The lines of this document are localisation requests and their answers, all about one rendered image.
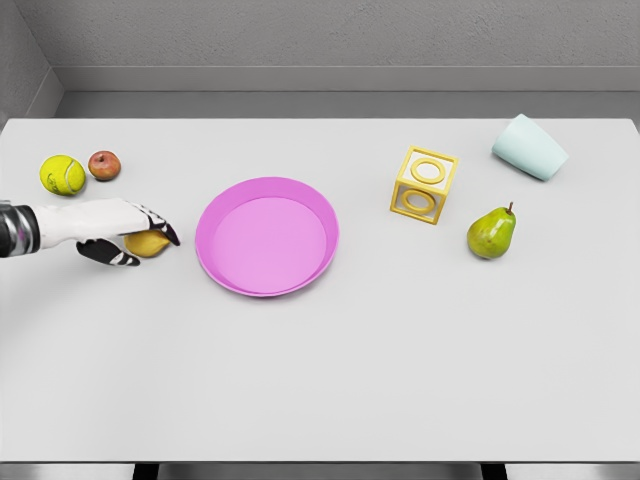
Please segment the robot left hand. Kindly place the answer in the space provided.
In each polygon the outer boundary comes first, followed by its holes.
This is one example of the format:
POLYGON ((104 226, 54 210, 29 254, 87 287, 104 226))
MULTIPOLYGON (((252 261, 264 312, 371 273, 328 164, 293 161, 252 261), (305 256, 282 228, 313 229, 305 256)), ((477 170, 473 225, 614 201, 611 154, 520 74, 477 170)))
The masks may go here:
POLYGON ((116 236, 146 230, 161 232, 172 244, 180 240, 173 227, 149 208, 122 199, 83 202, 80 207, 78 253, 90 260, 112 266, 138 266, 137 257, 125 253, 111 241, 116 236))

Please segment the yellow lemon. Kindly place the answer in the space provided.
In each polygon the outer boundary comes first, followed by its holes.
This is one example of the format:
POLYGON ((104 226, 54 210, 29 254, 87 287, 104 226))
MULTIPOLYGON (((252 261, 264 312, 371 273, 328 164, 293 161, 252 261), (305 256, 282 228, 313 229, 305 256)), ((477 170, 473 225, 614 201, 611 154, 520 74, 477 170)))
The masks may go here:
POLYGON ((133 255, 152 258, 159 255, 170 240, 159 230, 147 230, 124 237, 124 246, 133 255))

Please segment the pink round plate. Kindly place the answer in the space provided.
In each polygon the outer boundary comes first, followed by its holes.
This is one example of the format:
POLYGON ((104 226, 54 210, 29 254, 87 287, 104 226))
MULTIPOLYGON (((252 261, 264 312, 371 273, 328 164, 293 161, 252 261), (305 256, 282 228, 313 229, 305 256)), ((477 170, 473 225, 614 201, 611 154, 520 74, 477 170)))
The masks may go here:
POLYGON ((315 281, 334 258, 336 212, 311 186, 284 177, 240 182, 205 208, 195 232, 204 271, 236 293, 274 297, 315 281))

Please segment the red apple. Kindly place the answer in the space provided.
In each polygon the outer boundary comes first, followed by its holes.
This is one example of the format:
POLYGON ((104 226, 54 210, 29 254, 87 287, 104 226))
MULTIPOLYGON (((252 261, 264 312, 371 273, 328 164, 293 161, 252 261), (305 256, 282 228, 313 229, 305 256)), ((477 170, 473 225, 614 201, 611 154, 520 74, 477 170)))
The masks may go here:
POLYGON ((121 172, 120 159, 115 153, 107 150, 93 153, 87 166, 91 175, 99 181, 113 180, 121 172))

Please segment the yellow-green tennis ball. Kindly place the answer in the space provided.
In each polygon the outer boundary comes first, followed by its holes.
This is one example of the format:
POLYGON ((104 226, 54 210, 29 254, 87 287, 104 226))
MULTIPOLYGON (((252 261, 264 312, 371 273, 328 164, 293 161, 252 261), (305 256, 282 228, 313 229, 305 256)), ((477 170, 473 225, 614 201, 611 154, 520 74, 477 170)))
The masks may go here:
POLYGON ((74 196, 82 191, 86 182, 83 166, 68 155, 54 155, 41 165, 39 177, 43 187, 60 196, 74 196))

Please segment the green pear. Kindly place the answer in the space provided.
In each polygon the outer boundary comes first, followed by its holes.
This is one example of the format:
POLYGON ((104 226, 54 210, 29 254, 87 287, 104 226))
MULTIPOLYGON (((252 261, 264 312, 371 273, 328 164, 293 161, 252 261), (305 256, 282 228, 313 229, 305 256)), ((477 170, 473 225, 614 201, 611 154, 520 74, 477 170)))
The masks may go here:
POLYGON ((467 245, 481 258, 499 258, 509 250, 515 227, 516 216, 510 202, 477 219, 467 231, 467 245))

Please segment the pale blue cup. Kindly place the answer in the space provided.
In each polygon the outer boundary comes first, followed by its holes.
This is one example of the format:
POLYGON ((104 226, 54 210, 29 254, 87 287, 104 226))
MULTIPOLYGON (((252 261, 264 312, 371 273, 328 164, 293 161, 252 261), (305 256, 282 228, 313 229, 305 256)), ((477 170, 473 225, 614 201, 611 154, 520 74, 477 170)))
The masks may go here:
POLYGON ((550 180, 569 159, 569 154, 524 114, 510 121, 495 140, 492 152, 541 181, 550 180))

